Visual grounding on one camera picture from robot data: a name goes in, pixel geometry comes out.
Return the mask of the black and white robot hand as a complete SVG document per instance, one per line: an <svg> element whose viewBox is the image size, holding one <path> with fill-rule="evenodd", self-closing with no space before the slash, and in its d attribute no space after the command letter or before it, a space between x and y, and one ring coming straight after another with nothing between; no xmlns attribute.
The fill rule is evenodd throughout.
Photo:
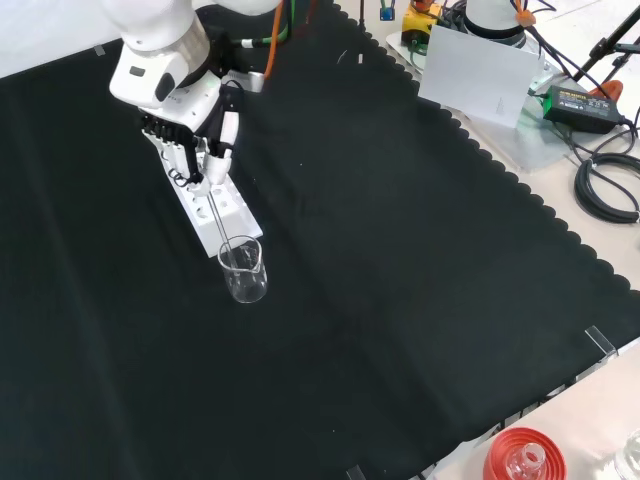
<svg viewBox="0 0 640 480"><path fill-rule="evenodd" d="M224 183L239 132L239 93L212 77L175 90L158 108L140 111L141 133L176 187L206 197Z"/></svg>

